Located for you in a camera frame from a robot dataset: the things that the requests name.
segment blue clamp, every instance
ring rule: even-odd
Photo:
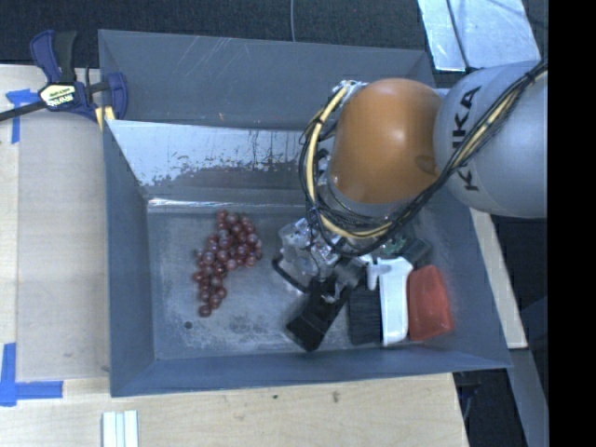
[[[92,93],[110,89],[112,109],[116,117],[123,117],[128,106],[124,75],[110,73],[106,82],[88,87],[76,81],[71,63],[75,38],[75,32],[45,30],[31,41],[31,56],[47,78],[47,85],[39,91],[40,99],[49,111],[67,111],[97,121],[98,105],[93,102]]]

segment bin floor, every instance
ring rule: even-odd
[[[215,231],[216,209],[152,210],[148,214],[156,356],[158,359],[199,358],[300,352],[285,333],[285,324],[305,302],[305,295],[272,267],[281,242],[278,230],[295,222],[304,209],[247,213],[263,241],[264,257],[256,266],[240,267],[223,279],[228,290],[210,317],[198,315],[198,286],[193,250],[201,249]],[[347,310],[333,323],[319,350],[353,348],[348,337]]]

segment blue tape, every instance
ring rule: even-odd
[[[17,383],[15,366],[17,345],[4,345],[2,357],[2,373],[0,374],[0,406],[14,407],[18,400],[27,399],[61,399],[62,381],[37,383]]]
[[[39,95],[30,91],[29,89],[19,89],[17,91],[9,91],[7,98],[12,102],[15,108],[22,106],[23,104],[30,104],[32,102],[39,101]],[[19,142],[20,140],[20,118],[15,117],[12,120],[12,137],[11,143]]]

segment clamp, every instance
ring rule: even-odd
[[[121,119],[128,106],[127,84],[122,73],[110,73],[106,80],[91,85],[76,81],[72,66],[72,50],[76,32],[45,30],[34,37],[30,44],[35,66],[46,75],[47,84],[38,92],[39,101],[0,113],[0,122],[40,109],[51,112],[68,112],[100,122],[101,108],[93,102],[93,94],[110,90],[112,113]]]

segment brush bristles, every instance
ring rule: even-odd
[[[382,328],[379,291],[356,288],[350,294],[348,308],[352,344],[380,343]]]

